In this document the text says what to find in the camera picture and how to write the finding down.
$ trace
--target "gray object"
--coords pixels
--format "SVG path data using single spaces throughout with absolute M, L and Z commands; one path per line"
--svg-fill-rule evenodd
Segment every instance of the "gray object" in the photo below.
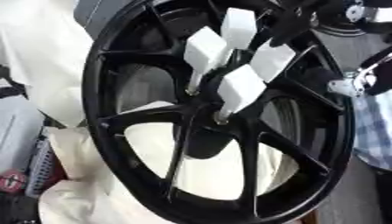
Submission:
M 44 191 L 46 181 L 53 172 L 53 150 L 46 138 L 37 143 L 38 152 L 34 156 L 30 165 L 29 183 L 25 190 L 25 195 L 38 198 Z
M 0 80 L 0 87 L 8 85 Z M 26 171 L 44 119 L 22 95 L 0 99 L 0 173 Z

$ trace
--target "wheel spoke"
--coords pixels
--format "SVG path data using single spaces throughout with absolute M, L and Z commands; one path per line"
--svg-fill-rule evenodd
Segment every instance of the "wheel spoke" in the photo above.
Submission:
M 221 33 L 221 25 L 223 18 L 215 3 L 213 2 L 213 0 L 203 0 L 203 4 L 205 5 L 206 13 L 208 15 L 208 19 L 211 23 L 213 30 L 218 33 Z
M 173 105 L 123 112 L 100 118 L 100 123 L 112 133 L 123 133 L 129 126 L 138 123 L 178 123 L 181 120 L 183 108 L 182 105 Z
M 296 145 L 280 133 L 273 130 L 268 124 L 261 122 L 260 141 L 273 147 L 296 160 L 304 172 L 316 175 L 326 175 L 329 172 L 324 164 L 313 158 L 307 149 Z
M 340 115 L 344 111 L 342 106 L 291 78 L 281 79 L 279 81 L 278 88 L 286 92 L 292 99 L 296 101 L 308 102 L 308 104 L 311 104 L 312 106 L 327 109 L 328 111 L 333 112 L 335 115 Z
M 184 157 L 190 143 L 193 122 L 194 117 L 187 118 L 178 129 L 171 164 L 164 180 L 164 196 L 168 200 L 172 200 L 173 189 L 176 185 L 179 170 L 184 162 Z
M 314 49 L 317 48 L 317 45 L 310 45 L 306 49 L 304 49 L 301 53 L 298 53 L 294 59 L 287 65 L 287 67 L 283 70 L 283 73 L 289 71 L 297 62 L 302 60 L 308 53 L 311 53 Z
M 241 209 L 252 217 L 257 217 L 257 162 L 259 139 L 256 129 L 246 128 L 240 139 L 244 188 L 239 198 Z
M 147 14 L 150 16 L 150 18 L 152 20 L 151 22 L 156 24 L 158 30 L 163 35 L 164 42 L 168 46 L 173 46 L 177 40 L 174 38 L 174 36 L 170 32 L 170 30 L 167 27 L 162 16 L 157 12 L 157 9 L 151 3 L 147 3 L 145 5 L 145 9 L 146 9 Z
M 172 77 L 176 88 L 183 88 L 189 81 L 193 69 L 180 58 L 179 55 L 182 55 L 181 51 L 181 46 L 178 45 L 176 49 L 171 49 L 167 52 L 101 51 L 101 55 L 107 60 L 112 60 L 117 65 L 140 64 L 162 68 Z

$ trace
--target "bolt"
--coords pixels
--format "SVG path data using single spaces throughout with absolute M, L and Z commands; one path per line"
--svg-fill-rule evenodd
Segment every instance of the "bolt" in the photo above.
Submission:
M 317 13 L 313 12 L 313 14 L 311 14 L 311 27 L 317 26 L 319 26 L 319 18 L 317 17 Z

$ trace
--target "white fabric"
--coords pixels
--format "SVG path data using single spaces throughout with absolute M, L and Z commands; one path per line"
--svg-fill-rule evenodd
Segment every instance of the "white fabric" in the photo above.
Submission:
M 92 39 L 74 20 L 75 0 L 0 1 L 0 64 L 27 86 L 30 100 L 75 126 L 81 109 L 81 76 Z
M 155 102 L 147 107 L 163 105 L 167 103 Z M 44 224 L 170 223 L 132 197 L 103 163 L 85 129 L 49 129 L 48 132 L 52 147 L 71 180 L 58 183 L 41 197 L 39 212 Z M 135 125 L 127 129 L 126 136 L 138 156 L 157 175 L 163 176 L 174 145 L 172 126 Z M 236 143 L 231 143 L 214 159 L 187 159 L 178 186 L 211 198 L 238 196 L 243 185 L 238 151 Z M 269 190 L 281 159 L 282 154 L 277 150 L 261 148 L 259 193 Z

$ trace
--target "red object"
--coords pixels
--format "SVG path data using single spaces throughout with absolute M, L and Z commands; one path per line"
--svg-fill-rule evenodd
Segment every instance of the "red object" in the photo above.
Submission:
M 19 193 L 27 183 L 27 177 L 20 171 L 6 171 L 0 175 L 0 191 L 6 193 Z

